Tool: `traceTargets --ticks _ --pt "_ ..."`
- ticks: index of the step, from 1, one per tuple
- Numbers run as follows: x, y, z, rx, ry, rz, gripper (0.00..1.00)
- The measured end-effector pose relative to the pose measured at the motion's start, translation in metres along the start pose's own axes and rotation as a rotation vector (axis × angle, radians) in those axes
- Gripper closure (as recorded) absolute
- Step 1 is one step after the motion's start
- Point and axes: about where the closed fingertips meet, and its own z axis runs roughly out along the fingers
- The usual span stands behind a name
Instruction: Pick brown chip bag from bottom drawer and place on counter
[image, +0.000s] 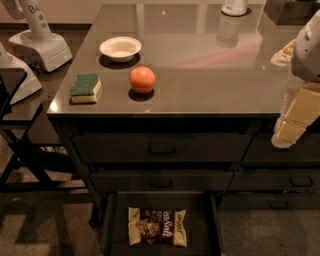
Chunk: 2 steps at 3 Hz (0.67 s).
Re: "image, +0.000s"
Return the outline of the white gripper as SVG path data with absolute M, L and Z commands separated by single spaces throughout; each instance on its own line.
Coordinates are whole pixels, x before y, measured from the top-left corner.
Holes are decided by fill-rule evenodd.
M 281 149 L 294 145 L 306 131 L 305 127 L 320 116 L 319 83 L 291 77 L 286 86 L 280 117 L 271 138 L 272 145 Z

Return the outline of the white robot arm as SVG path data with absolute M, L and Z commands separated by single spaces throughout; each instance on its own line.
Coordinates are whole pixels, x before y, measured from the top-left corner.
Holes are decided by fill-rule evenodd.
M 288 77 L 271 143 L 289 148 L 320 116 L 320 10 L 272 62 L 287 65 Z

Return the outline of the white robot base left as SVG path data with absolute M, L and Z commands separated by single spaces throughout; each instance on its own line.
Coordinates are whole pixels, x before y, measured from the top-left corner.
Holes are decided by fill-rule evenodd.
M 41 89 L 41 84 L 30 67 L 8 53 L 0 43 L 0 76 L 14 105 Z

